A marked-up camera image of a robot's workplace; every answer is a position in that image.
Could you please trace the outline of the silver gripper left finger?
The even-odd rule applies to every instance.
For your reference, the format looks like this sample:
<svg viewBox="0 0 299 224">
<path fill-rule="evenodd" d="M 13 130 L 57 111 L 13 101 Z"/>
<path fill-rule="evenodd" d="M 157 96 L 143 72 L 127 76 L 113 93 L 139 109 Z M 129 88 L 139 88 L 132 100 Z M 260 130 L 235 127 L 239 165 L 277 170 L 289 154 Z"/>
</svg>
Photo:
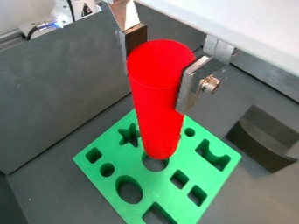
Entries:
<svg viewBox="0 0 299 224">
<path fill-rule="evenodd" d="M 140 22 L 133 0 L 106 0 L 106 4 L 116 20 L 116 35 L 121 48 L 124 74 L 127 74 L 127 57 L 147 41 L 147 25 Z"/>
</svg>

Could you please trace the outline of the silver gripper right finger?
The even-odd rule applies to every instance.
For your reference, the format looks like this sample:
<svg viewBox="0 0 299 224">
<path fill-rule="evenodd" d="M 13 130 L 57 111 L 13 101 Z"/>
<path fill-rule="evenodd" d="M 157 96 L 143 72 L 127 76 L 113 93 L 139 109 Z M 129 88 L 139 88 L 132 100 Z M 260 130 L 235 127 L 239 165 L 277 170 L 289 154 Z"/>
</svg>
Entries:
<svg viewBox="0 0 299 224">
<path fill-rule="evenodd" d="M 175 110 L 185 114 L 201 93 L 213 94 L 220 87 L 220 80 L 213 76 L 229 64 L 237 48 L 208 35 L 203 45 L 203 55 L 181 72 L 180 89 Z"/>
</svg>

